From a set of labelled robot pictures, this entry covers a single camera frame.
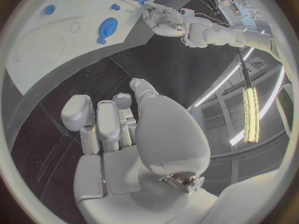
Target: wire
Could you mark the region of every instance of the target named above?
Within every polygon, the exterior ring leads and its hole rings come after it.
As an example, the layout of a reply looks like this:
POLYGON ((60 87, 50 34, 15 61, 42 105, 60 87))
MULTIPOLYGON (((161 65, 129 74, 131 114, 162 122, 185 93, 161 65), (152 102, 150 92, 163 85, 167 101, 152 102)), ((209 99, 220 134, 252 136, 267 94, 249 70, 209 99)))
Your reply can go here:
POLYGON ((207 17, 208 17, 208 18, 210 18, 210 19, 214 19, 214 20, 216 20, 216 21, 219 21, 219 22, 221 22, 222 24, 225 24, 225 25, 228 25, 228 26, 230 26, 230 24, 228 24, 228 23, 225 23, 225 22, 223 22, 223 21, 220 21, 220 20, 218 20, 218 19, 215 19, 215 18, 213 18, 213 17, 210 17, 210 16, 208 16, 208 15, 206 15, 206 14, 204 14, 204 13, 200 13, 200 12, 198 12, 198 13, 194 14, 194 16, 195 16, 195 15, 198 15, 198 14, 201 14, 201 15, 207 16, 207 17))

